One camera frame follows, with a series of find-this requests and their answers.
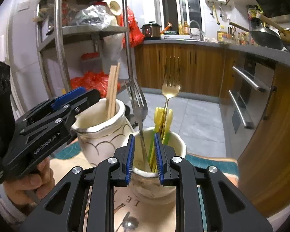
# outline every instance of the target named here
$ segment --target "fork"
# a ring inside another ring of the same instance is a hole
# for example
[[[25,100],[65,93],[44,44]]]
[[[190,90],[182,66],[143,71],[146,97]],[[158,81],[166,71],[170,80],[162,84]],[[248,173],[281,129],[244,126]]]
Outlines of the fork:
[[[159,132],[161,134],[161,139],[163,139],[163,136],[164,136],[165,121],[166,121],[166,115],[168,112],[169,100],[171,98],[176,97],[181,88],[180,75],[181,73],[180,73],[179,57],[177,60],[177,65],[175,62],[175,58],[170,57],[169,64],[167,60],[165,63],[165,74],[164,74],[164,80],[163,80],[163,85],[162,85],[162,94],[163,96],[165,96],[166,101],[165,101],[165,106],[164,106],[163,124],[161,125],[159,129]]]
[[[125,80],[124,82],[125,82],[125,86],[127,88],[127,91],[131,100],[134,117],[136,118],[138,122],[138,131],[140,133],[144,169],[146,172],[151,172],[147,153],[146,153],[146,148],[145,148],[144,135],[143,135],[143,122],[148,114],[148,107],[147,107],[146,99],[141,88],[138,86],[138,81],[135,78],[133,80],[130,80],[131,91],[129,90],[128,85]]]

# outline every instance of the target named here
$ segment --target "white ceramic mug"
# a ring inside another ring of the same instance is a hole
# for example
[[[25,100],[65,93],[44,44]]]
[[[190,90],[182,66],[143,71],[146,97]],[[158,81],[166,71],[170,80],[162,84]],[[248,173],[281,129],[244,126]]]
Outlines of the white ceramic mug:
[[[154,127],[143,130],[147,154],[149,153]],[[151,205],[165,205],[176,200],[175,187],[163,187],[160,185],[158,173],[144,171],[139,132],[132,133],[135,136],[135,152],[133,160],[133,173],[129,187],[140,201]],[[127,145],[129,137],[123,142]],[[168,146],[174,148],[177,156],[185,158],[186,145],[180,136],[171,132]]]
[[[133,128],[125,117],[125,105],[116,99],[116,114],[107,119],[106,99],[89,107],[76,116],[71,129],[77,132],[79,145],[92,166],[112,157],[115,149],[121,147],[122,142]]]

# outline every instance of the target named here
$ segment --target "striped sleeve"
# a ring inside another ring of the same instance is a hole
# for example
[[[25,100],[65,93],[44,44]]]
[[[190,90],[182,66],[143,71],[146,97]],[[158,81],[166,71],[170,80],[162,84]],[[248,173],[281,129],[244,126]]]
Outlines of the striped sleeve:
[[[17,230],[26,218],[26,215],[20,212],[7,197],[2,184],[0,185],[0,214],[14,230]]]

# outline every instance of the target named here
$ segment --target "faucet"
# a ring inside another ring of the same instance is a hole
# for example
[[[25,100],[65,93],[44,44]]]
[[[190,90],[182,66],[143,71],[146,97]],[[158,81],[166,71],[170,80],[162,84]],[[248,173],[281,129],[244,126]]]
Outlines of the faucet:
[[[190,26],[192,22],[195,22],[195,23],[198,25],[198,29],[199,29],[199,32],[200,32],[200,41],[204,41],[204,36],[203,36],[203,34],[202,34],[202,31],[201,31],[200,25],[199,25],[199,23],[198,23],[197,21],[195,21],[195,20],[191,20],[191,21],[189,22],[189,32],[190,32],[190,37],[192,38],[191,26]]]

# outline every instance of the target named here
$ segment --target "gray countertop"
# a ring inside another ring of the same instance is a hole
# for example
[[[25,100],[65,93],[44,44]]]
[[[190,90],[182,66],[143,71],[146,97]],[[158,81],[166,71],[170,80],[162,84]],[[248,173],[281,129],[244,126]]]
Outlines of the gray countertop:
[[[231,44],[216,44],[216,43],[210,43],[210,42],[202,42],[202,41],[196,41],[196,40],[190,40],[190,39],[166,39],[166,40],[146,40],[143,41],[143,44],[195,44],[195,45],[202,45],[202,46],[210,46],[210,47],[219,47],[219,48],[225,48],[230,50],[236,50],[241,52],[246,52],[249,54],[258,55],[261,57],[269,58],[272,60],[276,60],[282,64],[285,64],[287,66],[290,66],[290,52],[271,49],[267,47],[261,47],[261,46],[242,46],[242,45],[231,45]]]

